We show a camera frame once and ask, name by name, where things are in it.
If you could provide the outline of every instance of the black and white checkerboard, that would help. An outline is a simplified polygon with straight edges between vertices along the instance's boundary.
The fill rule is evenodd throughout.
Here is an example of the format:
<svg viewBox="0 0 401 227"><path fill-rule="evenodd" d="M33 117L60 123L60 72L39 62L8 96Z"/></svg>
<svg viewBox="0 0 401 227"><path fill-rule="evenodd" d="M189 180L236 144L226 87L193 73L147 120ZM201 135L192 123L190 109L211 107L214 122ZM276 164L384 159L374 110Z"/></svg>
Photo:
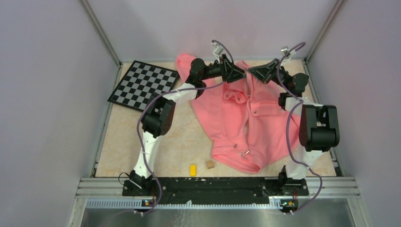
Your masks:
<svg viewBox="0 0 401 227"><path fill-rule="evenodd" d="M177 71L134 61L108 101L143 111L152 93L170 91L178 78Z"/></svg>

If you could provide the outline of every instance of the pink fabric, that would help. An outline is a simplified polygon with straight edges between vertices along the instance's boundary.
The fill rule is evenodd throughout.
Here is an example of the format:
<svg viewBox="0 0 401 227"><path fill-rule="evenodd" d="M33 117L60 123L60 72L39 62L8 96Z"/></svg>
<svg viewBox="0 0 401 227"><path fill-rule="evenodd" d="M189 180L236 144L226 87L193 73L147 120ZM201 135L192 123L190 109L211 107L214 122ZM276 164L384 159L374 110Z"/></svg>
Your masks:
<svg viewBox="0 0 401 227"><path fill-rule="evenodd" d="M194 56L181 54L176 59L183 81L189 76ZM244 61L236 64L249 68ZM204 81L208 87L213 79ZM195 114L213 140L213 159L246 173L257 173L266 165L288 155L286 122L288 112L278 105L279 87L261 83L251 74L246 79L208 89L192 101ZM300 118L292 116L291 147L296 148Z"/></svg>

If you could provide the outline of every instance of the floor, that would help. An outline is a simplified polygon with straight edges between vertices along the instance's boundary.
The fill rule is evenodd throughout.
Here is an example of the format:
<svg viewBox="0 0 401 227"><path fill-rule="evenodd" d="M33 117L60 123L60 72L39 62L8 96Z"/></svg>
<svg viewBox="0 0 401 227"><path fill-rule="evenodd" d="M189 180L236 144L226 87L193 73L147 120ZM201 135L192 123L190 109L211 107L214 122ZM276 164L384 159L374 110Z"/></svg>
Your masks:
<svg viewBox="0 0 401 227"><path fill-rule="evenodd" d="M270 61L246 62L257 66ZM174 62L153 62L152 64L176 70ZM130 65L131 63L123 65L120 78L124 76ZM285 68L290 75L304 72L301 60L290 60L285 64ZM175 87L179 87L182 83L181 80L178 80ZM304 96L313 100L309 87ZM97 166L97 177L116 177L121 172L129 173L133 169L140 150L139 138L136 133L139 116L139 111L113 105ZM186 177L189 176L190 165L196 164L197 176L277 176L282 167L291 160L290 157L285 157L264 167L257 174L242 173L216 161L214 161L214 168L207 169L206 161L210 159L211 146L212 141L200 126L190 104L185 103L175 110L173 125L160 144L160 150L155 160L155 174L160 177ZM315 161L312 169L322 176L336 175L328 152Z"/></svg>

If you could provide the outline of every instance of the white wall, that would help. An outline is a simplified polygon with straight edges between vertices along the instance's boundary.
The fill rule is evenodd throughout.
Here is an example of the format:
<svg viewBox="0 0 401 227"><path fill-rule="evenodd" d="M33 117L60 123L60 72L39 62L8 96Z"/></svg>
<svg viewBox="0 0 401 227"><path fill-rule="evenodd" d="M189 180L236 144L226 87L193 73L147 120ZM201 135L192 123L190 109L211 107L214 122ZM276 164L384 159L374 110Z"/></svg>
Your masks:
<svg viewBox="0 0 401 227"><path fill-rule="evenodd" d="M212 39L235 58L281 56L301 41L305 56L337 0L89 0L122 61L212 58Z"/></svg>
<svg viewBox="0 0 401 227"><path fill-rule="evenodd" d="M0 3L0 226L65 226L116 65L77 0Z"/></svg>
<svg viewBox="0 0 401 227"><path fill-rule="evenodd" d="M347 1L312 59L339 111L338 151L375 226L400 226L401 1Z"/></svg>

